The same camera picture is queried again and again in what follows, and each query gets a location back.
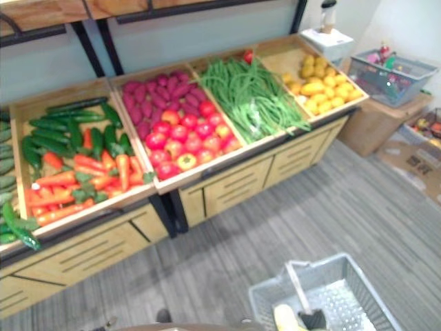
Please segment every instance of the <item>gray shopping basket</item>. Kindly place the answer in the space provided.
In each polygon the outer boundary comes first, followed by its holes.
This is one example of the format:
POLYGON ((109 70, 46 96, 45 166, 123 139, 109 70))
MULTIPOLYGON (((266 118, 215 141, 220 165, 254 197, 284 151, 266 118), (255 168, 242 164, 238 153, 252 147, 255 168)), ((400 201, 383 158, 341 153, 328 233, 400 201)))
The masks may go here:
MULTIPOLYGON (((312 308, 323 309, 330 330, 401 331, 357 263, 345 253, 317 262, 290 261, 312 308)), ((286 268, 249 289, 256 321, 276 331, 273 309, 281 303, 302 310, 286 268)))

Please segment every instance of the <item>cardboard box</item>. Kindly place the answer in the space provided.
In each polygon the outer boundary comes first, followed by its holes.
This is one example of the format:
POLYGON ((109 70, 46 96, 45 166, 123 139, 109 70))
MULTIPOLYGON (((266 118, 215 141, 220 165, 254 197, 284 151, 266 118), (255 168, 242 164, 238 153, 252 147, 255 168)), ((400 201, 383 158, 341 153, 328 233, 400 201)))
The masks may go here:
POLYGON ((441 205, 441 148, 404 124, 378 151, 419 190, 441 205))

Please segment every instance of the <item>sweet potato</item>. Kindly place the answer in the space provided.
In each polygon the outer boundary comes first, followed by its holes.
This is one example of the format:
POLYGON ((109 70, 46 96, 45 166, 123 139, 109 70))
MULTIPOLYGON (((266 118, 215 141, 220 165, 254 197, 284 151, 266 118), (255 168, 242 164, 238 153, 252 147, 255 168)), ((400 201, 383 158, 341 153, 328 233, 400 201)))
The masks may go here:
POLYGON ((138 81, 128 81, 123 86, 123 92, 124 93, 133 93, 138 86, 140 86, 141 83, 138 81))

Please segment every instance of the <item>wall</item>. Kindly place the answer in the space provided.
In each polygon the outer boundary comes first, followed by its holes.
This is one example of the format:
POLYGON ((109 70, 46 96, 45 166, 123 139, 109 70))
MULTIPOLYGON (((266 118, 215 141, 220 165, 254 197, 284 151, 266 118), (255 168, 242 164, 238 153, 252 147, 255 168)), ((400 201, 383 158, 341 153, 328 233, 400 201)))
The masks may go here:
MULTIPOLYGON (((384 40, 399 55, 441 68, 440 13, 440 0, 382 0, 356 52, 378 48, 384 40)), ((440 107, 441 74, 425 88, 435 97, 432 106, 440 107)))
MULTIPOLYGON (((301 28, 320 22, 322 0, 309 0, 301 28)), ((379 0, 340 0, 338 25, 355 39, 369 24, 379 0), (363 15, 354 15, 357 8, 363 15)), ((109 20, 126 72, 225 50, 289 32, 296 0, 208 10, 118 25, 109 20)), ((95 22, 85 22, 105 73, 114 74, 95 22)), ((79 40, 68 33, 0 49, 0 103, 95 78, 79 40)))

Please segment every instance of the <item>shopping basket handle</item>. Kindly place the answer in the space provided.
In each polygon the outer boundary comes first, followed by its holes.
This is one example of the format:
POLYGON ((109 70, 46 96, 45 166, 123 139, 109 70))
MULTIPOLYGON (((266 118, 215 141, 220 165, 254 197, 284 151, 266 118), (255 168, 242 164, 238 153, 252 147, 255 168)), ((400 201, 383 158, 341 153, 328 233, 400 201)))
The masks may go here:
POLYGON ((294 270, 291 261, 285 263, 285 267, 288 271, 289 278, 291 279, 292 285, 296 289, 300 303, 302 304, 303 310, 307 314, 312 314, 311 307, 309 307, 308 299, 306 298, 305 292, 303 292, 300 280, 298 279, 297 272, 294 270))

